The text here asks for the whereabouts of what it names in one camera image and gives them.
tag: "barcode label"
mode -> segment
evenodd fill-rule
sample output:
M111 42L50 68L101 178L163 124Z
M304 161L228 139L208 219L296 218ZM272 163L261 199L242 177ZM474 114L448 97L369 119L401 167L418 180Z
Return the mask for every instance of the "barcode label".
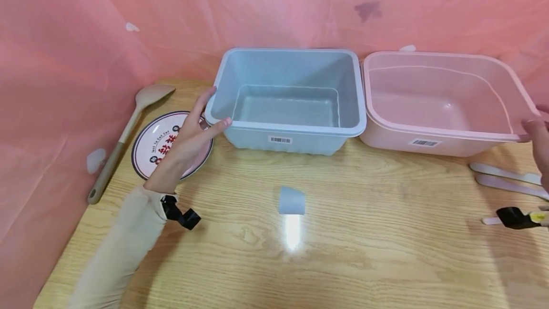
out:
M269 142L292 144L292 139L291 138L283 138L283 137L280 137L280 136L269 136Z
M423 140L423 139L415 139L412 140L412 142L408 143L414 146L421 146L421 147L434 147L439 144L441 144L442 141L433 141L433 140Z

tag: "spoon head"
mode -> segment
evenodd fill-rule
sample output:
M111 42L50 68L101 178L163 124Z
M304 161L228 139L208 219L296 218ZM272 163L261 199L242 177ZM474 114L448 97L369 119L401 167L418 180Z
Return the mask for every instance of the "spoon head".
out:
M145 86L136 95L136 104L141 109L158 102L163 97L175 91L175 88L170 85L152 84Z

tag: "plastic container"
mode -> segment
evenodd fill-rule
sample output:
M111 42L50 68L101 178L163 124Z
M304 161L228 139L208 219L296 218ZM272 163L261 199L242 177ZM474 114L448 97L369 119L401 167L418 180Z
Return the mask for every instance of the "plastic container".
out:
M366 128L356 54L339 49L231 49L207 104L237 148L331 155Z
M539 114L514 71L480 55L376 52L362 64L368 146L470 156L524 140Z

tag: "pink fabric backdrop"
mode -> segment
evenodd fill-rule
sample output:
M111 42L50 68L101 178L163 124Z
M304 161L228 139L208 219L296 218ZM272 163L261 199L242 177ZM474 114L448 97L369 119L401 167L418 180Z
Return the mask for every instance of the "pink fabric backdrop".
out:
M0 0L0 308L32 307L86 208L88 156L159 75L212 81L234 46L480 53L548 103L547 2Z

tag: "plate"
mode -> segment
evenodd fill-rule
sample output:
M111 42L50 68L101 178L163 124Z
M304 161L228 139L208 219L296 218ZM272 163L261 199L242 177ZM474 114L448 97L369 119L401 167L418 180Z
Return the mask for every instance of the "plate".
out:
M132 148L132 165L137 175L145 180L149 179L156 166L170 150L188 114L189 111L173 111L173 113L163 114L140 132ZM205 118L200 116L200 121L205 121ZM213 145L214 140L212 139L202 146L193 165L181 175L180 180L198 171L210 156Z

